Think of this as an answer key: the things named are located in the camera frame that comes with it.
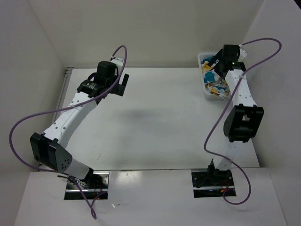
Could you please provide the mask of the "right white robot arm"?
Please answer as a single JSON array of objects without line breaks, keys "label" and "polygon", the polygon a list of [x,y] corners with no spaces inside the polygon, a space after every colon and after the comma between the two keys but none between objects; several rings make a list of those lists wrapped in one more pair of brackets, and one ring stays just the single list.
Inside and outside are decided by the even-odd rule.
[{"label": "right white robot arm", "polygon": [[230,176],[231,161],[245,144],[255,137],[264,109],[258,107],[251,95],[243,73],[246,71],[242,62],[247,52],[239,45],[224,45],[223,48],[209,61],[216,64],[214,71],[227,83],[232,98],[233,108],[225,119],[223,133],[226,143],[222,151],[223,157],[211,160],[206,179],[211,185],[217,185],[222,179]]}]

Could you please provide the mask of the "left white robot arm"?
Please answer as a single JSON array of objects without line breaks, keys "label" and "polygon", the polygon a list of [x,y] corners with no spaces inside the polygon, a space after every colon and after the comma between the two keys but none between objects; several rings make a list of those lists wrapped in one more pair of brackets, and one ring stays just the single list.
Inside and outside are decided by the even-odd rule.
[{"label": "left white robot arm", "polygon": [[129,78],[125,74],[122,83],[117,81],[121,75],[124,60],[112,57],[110,61],[98,63],[97,70],[84,80],[69,104],[57,120],[41,134],[34,133],[30,138],[34,159],[52,170],[77,178],[83,188],[101,181],[89,166],[77,161],[66,150],[73,133],[85,117],[100,103],[95,99],[107,89],[110,93],[122,96]]}]

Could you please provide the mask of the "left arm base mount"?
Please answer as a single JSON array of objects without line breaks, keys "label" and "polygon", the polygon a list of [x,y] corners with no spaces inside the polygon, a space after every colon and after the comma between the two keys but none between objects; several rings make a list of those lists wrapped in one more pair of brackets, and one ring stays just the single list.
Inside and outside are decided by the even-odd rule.
[{"label": "left arm base mount", "polygon": [[[99,178],[91,185],[87,185],[79,179],[76,179],[76,181],[88,200],[93,200],[94,198],[96,198],[97,200],[107,200],[110,172],[95,171],[95,175],[98,175]],[[67,180],[64,199],[83,200],[84,198],[82,197],[76,185],[73,182]]]}]

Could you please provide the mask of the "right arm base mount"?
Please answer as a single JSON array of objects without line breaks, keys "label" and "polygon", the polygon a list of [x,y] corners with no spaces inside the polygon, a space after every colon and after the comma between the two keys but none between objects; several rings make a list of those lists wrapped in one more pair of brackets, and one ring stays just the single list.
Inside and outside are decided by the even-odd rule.
[{"label": "right arm base mount", "polygon": [[191,171],[194,198],[237,196],[232,174],[226,177],[210,176],[206,169]]}]

